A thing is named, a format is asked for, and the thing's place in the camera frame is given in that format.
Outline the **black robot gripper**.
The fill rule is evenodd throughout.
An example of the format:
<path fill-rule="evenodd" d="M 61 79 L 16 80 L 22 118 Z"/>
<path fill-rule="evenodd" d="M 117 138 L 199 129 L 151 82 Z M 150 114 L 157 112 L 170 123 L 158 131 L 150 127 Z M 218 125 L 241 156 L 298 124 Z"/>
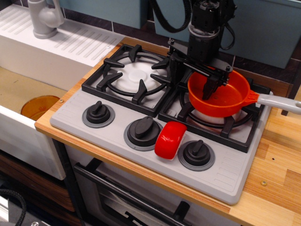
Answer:
<path fill-rule="evenodd" d="M 201 73 L 208 79 L 203 87 L 203 100 L 208 100 L 218 86 L 225 86 L 233 68 L 220 60 L 221 36 L 189 36 L 189 41 L 171 39 L 169 45 L 169 68 L 171 82 L 177 85 L 185 75 L 185 69 Z"/>

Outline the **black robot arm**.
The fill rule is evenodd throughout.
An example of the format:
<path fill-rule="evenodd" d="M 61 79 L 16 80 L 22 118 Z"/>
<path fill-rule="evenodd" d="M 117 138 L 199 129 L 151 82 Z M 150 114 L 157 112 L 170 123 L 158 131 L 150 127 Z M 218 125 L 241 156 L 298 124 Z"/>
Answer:
<path fill-rule="evenodd" d="M 229 20 L 234 18 L 237 6 L 232 0 L 197 0 L 193 3 L 192 16 L 187 27 L 188 42 L 169 41 L 169 67 L 173 83 L 182 79 L 186 68 L 206 77 L 203 100 L 229 80 L 233 68 L 219 58 L 225 29 L 234 35 Z"/>

